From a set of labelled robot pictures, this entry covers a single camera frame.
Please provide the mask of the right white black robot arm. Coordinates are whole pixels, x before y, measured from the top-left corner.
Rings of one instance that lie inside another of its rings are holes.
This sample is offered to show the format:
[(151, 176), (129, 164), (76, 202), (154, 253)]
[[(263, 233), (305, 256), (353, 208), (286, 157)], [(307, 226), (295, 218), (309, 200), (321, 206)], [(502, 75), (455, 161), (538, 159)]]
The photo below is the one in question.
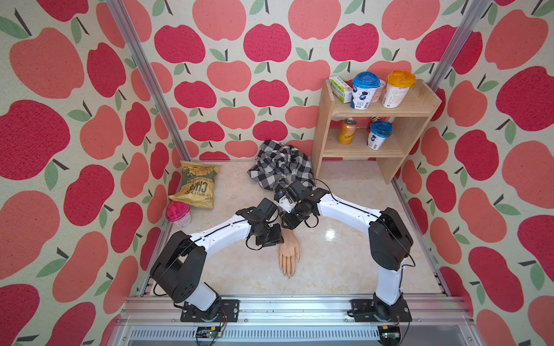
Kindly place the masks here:
[(401, 283), (404, 262), (411, 257), (413, 238), (395, 209), (365, 208), (338, 198), (329, 190), (307, 187), (300, 182), (278, 188), (274, 200), (279, 204), (282, 225), (287, 229), (295, 229), (310, 216), (323, 216), (368, 237), (372, 259), (379, 266), (377, 289), (369, 303), (351, 305), (350, 317), (392, 324), (412, 321)]

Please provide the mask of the mannequin hand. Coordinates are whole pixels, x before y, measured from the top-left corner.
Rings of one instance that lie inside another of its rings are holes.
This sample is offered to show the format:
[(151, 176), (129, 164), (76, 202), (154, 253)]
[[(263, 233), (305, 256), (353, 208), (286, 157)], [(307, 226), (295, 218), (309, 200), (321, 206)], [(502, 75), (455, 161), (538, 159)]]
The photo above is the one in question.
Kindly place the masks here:
[(283, 275), (291, 278), (294, 276), (300, 260), (300, 244), (290, 229), (284, 229), (282, 237), (284, 242), (279, 246), (278, 263)]

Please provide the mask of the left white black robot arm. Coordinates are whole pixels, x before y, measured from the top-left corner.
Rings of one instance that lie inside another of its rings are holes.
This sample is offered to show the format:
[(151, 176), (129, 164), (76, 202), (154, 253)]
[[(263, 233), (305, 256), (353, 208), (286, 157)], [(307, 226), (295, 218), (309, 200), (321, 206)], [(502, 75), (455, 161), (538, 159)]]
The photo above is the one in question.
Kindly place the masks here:
[(150, 275), (174, 305), (191, 314), (194, 321), (214, 321), (222, 313), (222, 299), (201, 282), (206, 261), (229, 245), (247, 242), (251, 237), (255, 237), (255, 250), (283, 243), (277, 217), (277, 205), (264, 198), (258, 206), (240, 209), (229, 220), (206, 231), (175, 232), (152, 265)]

